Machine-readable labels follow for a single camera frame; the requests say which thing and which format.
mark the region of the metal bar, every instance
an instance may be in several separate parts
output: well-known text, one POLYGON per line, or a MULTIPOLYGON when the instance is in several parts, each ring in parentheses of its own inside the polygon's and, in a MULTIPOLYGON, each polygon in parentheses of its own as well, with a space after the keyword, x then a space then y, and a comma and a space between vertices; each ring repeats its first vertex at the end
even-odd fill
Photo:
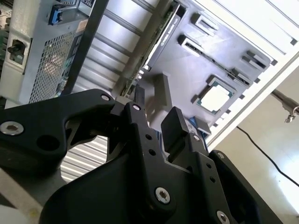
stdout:
POLYGON ((106 9, 109 0, 98 0, 95 2, 93 11, 89 17, 85 32, 83 33, 81 43, 75 55, 73 64, 71 65, 70 75, 62 95, 70 94, 75 86, 79 72, 86 58, 87 52, 92 44, 95 33, 106 9))

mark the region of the computer component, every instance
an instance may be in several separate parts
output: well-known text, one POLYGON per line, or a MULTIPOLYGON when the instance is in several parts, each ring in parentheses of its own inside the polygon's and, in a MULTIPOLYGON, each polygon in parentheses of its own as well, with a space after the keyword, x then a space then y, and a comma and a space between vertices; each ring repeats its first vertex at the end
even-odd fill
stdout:
POLYGON ((0 95, 10 105, 61 94, 89 19, 79 9, 80 0, 27 4, 24 8, 22 0, 14 0, 12 9, 0 5, 0 95))
MULTIPOLYGON (((140 69, 144 71, 138 84, 146 90, 146 104, 158 97, 154 79, 164 73, 168 76, 173 104, 183 108, 185 117, 196 116, 212 127, 235 101, 244 99, 243 92, 258 82, 257 77, 268 69, 271 60, 216 16, 206 13, 193 1, 187 2, 187 9, 182 10, 178 25, 162 52, 157 54, 154 65, 138 63, 130 71, 134 71, 132 77, 140 69), (211 75, 217 81, 210 83, 211 75)), ((179 0, 177 3, 182 8, 186 6, 179 0)), ((149 48, 143 55, 154 55, 154 50, 149 48)), ((127 81, 123 96, 134 90, 132 83, 132 79, 127 81)), ((162 119, 156 117, 152 123, 162 119)))
POLYGON ((197 106, 201 106, 211 112, 217 114, 219 110, 232 98, 236 90, 223 83, 216 77, 212 77, 208 86, 193 101, 197 106))

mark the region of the screw hole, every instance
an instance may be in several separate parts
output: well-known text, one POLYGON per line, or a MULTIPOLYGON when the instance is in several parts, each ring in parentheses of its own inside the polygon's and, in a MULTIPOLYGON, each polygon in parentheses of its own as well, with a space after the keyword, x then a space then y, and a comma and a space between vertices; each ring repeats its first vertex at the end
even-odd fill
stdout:
POLYGON ((8 125, 7 126, 7 130, 9 130, 9 131, 16 131, 16 130, 18 130, 18 127, 15 126, 15 125, 8 125))
POLYGON ((60 143, 57 138, 51 135, 42 135, 36 141, 37 146, 45 151, 54 151, 58 149, 60 143))
POLYGON ((149 154, 151 154, 152 156, 156 155, 156 152, 152 149, 149 150, 149 154))
POLYGON ((210 180, 211 180, 213 183, 216 182, 216 180, 215 180, 212 176, 210 177, 210 180))
POLYGON ((167 197, 167 195, 166 195, 166 193, 164 192, 164 191, 160 191, 160 196, 162 197, 162 198, 166 198, 167 197))
POLYGON ((148 140, 152 140, 152 139, 153 139, 149 134, 146 134, 145 137, 146 137, 148 140))

